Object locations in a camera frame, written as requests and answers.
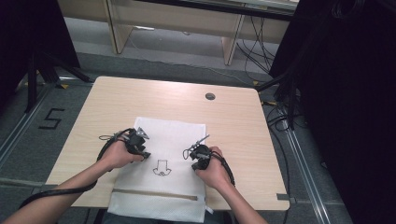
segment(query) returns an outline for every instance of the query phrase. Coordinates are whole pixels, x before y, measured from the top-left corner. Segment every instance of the hand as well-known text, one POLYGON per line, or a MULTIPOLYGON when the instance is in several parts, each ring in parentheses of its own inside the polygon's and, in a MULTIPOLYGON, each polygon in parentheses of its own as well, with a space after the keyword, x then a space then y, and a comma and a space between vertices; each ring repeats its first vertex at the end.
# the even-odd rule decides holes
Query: hand
POLYGON ((128 152, 125 143, 116 141, 106 150, 101 161, 106 161, 111 169, 121 168, 132 161, 142 161, 144 158, 140 155, 134 155, 128 152))
MULTIPOLYGON (((222 157, 221 150, 218 147, 210 147, 212 151, 216 151, 222 157)), ((206 170, 195 170, 195 173, 202 179, 204 182, 213 189, 219 190, 219 188, 231 184, 230 177, 225 171, 224 167, 221 165, 221 162, 212 157, 210 159, 210 163, 207 166, 206 170)))

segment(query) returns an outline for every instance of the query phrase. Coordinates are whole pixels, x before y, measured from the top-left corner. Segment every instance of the black tape marking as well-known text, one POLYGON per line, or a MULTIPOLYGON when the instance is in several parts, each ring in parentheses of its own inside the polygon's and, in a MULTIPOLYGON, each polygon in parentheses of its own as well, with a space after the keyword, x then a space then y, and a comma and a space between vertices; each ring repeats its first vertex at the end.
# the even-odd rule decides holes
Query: black tape marking
POLYGON ((44 120, 54 120, 55 125, 53 127, 48 127, 48 126, 38 126, 38 129, 45 129, 45 130, 55 130, 58 127, 58 124, 61 122, 61 119, 51 119, 50 118, 50 114, 52 113, 52 111, 64 111, 64 109, 61 108, 52 108, 49 113, 47 114, 47 116, 44 118, 44 120))

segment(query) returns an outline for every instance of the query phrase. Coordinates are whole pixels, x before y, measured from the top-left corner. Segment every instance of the person's right hand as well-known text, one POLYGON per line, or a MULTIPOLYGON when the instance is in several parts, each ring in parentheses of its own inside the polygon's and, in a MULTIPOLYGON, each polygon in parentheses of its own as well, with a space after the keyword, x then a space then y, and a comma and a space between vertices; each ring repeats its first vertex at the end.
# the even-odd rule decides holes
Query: person's right hand
MULTIPOLYGON (((218 147, 210 147, 212 151, 218 152, 222 157, 221 150, 218 147)), ((207 166, 206 170, 195 170, 195 173, 202 179, 204 182, 213 189, 219 190, 219 188, 231 184, 230 177, 225 171, 224 167, 221 165, 221 162, 212 157, 210 159, 210 163, 207 166)))

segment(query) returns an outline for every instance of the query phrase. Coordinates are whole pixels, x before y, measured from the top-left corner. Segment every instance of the gray carpet floor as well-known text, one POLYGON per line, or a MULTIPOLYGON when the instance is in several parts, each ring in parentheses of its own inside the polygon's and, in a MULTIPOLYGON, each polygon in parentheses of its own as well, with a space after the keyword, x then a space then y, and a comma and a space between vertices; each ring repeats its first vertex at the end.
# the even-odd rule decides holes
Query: gray carpet floor
MULTIPOLYGON (((142 43, 139 41, 143 40, 137 38, 135 43, 142 43)), ((223 65, 212 66, 212 64, 207 64, 206 67, 210 68, 208 69, 187 65, 149 62, 145 59, 138 59, 133 55, 114 56, 108 51, 103 54, 89 53, 86 49, 79 49, 86 48, 83 47, 82 42, 83 40, 81 39, 75 42, 75 47, 78 51, 78 59, 81 63, 81 71, 92 79, 101 75, 106 75, 246 88, 252 87, 252 79, 247 76, 243 66, 243 58, 238 59, 239 56, 236 56, 235 64, 242 64, 242 67, 232 68, 224 67, 223 65)), ((202 66, 205 63, 200 62, 197 64, 202 66)), ((57 68, 57 71, 62 77, 71 77, 63 69, 57 68)), ((269 80, 268 76, 264 76, 254 71, 254 69, 251 69, 249 74, 254 79, 262 81, 269 80)), ((50 91, 32 123, 23 134, 20 142, 12 150, 12 153, 9 155, 4 165, 0 167, 0 222, 11 215, 18 208, 22 200, 28 197, 34 189, 37 189, 37 185, 39 186, 45 183, 91 89, 90 86, 83 85, 79 80, 71 80, 67 81, 67 83, 69 86, 66 89, 53 88, 50 91), (53 111, 51 114, 52 118, 61 120, 57 128, 52 130, 40 128, 53 126, 53 121, 45 120, 45 117, 53 108, 63 110, 53 111), (7 183, 7 180, 21 180, 24 181, 23 183, 25 183, 25 185, 11 185, 7 183)), ((15 93, 13 98, 8 101, 5 109, 1 111, 1 142, 5 141, 13 127, 23 115, 26 106, 26 89, 26 86, 22 86, 22 88, 15 93)), ((274 101, 273 94, 275 90, 276 86, 263 91, 260 94, 260 98, 263 101, 274 101)), ((268 116, 271 110, 273 110, 273 107, 264 105, 262 109, 264 115, 268 116)), ((276 116, 278 116, 276 113, 272 113, 269 119, 276 116)), ((296 134, 301 148, 304 151, 310 171, 330 214, 331 222, 352 223, 337 189, 332 182, 331 176, 320 164, 320 153, 309 132, 309 124, 305 123, 304 116, 298 117, 295 122, 297 124, 295 125, 296 134)), ((280 140, 277 142, 276 136, 272 134, 279 168, 285 181, 285 186, 290 186, 290 197, 294 199, 295 203, 290 205, 290 210, 288 212, 260 211, 260 213, 269 223, 283 223, 285 217, 287 217, 286 223, 318 223, 318 219, 305 189, 304 181, 291 152, 287 136, 282 131, 275 131, 275 134, 280 140), (281 146, 283 147, 286 157, 283 156, 281 146)), ((89 208, 71 208, 62 217, 59 223, 93 223, 97 211, 97 209, 89 208)))

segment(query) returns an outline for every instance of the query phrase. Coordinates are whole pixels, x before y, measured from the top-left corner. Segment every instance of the person's left hand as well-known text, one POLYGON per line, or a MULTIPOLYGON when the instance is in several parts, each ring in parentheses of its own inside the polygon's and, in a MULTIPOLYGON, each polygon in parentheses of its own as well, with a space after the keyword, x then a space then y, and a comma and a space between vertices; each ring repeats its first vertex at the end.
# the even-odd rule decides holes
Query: person's left hand
POLYGON ((111 168, 121 168, 131 161, 142 161, 143 159, 143 156, 129 153, 124 142, 116 141, 106 150, 101 161, 108 162, 111 168))

